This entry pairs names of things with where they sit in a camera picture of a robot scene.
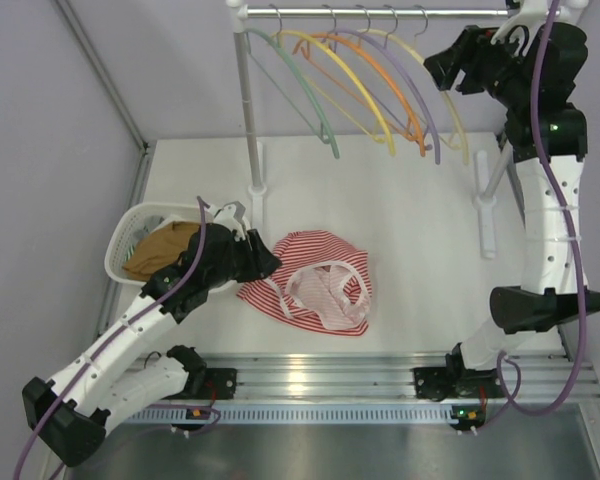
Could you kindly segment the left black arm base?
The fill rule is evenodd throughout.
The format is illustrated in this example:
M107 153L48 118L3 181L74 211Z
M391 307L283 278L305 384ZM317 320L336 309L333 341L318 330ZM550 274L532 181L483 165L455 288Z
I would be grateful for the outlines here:
M231 400L237 387L237 373L234 368L207 368L194 373L175 395L185 400Z

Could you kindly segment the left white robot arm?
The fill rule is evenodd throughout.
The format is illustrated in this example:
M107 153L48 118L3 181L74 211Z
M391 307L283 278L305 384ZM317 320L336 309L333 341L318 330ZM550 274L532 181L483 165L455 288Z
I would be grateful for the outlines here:
M192 347L172 347L156 365L128 374L136 358L225 284L264 280L282 265L255 229L217 223L194 233L177 259L156 271L121 317L71 364L22 390L27 423L66 467L88 460L122 422L152 403L194 397L206 364Z

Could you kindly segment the red white striped tank top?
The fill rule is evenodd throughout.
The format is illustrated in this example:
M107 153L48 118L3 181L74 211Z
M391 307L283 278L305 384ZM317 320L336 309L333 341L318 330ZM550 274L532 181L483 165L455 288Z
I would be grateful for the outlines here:
M237 297L265 316L301 330L360 337L368 330L373 286L369 254L325 230L287 234L274 246L282 265Z

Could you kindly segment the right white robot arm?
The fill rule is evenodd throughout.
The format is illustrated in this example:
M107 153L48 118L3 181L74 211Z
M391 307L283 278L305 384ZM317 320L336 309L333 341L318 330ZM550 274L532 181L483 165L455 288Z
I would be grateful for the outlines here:
M524 201L521 283L489 298L490 317L446 356L446 382L470 396L496 378L496 358L533 333L600 312L580 255L579 186L588 151L587 122L569 100L588 57L586 34L557 22L522 42L493 28L467 26L446 50L425 59L439 90L487 92L507 109L505 135Z

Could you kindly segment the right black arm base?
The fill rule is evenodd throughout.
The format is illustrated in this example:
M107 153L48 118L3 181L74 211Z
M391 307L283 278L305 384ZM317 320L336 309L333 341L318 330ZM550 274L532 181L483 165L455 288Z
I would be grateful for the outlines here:
M416 397L441 402L447 399L503 398L496 370L460 370L447 367L418 367L413 370Z

